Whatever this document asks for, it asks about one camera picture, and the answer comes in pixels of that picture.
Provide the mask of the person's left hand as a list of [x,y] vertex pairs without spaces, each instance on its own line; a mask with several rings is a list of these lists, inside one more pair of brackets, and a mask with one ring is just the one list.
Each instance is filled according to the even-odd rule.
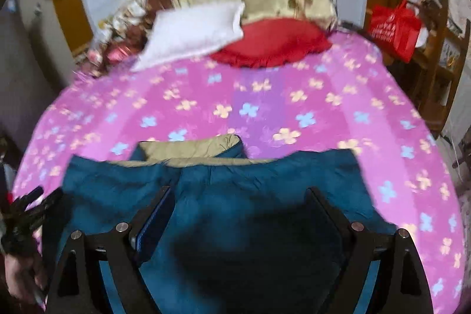
[[10,295],[23,304],[34,305],[43,310],[44,301],[39,301],[39,291],[46,288],[48,276],[40,253],[35,251],[27,257],[6,254],[4,265]]

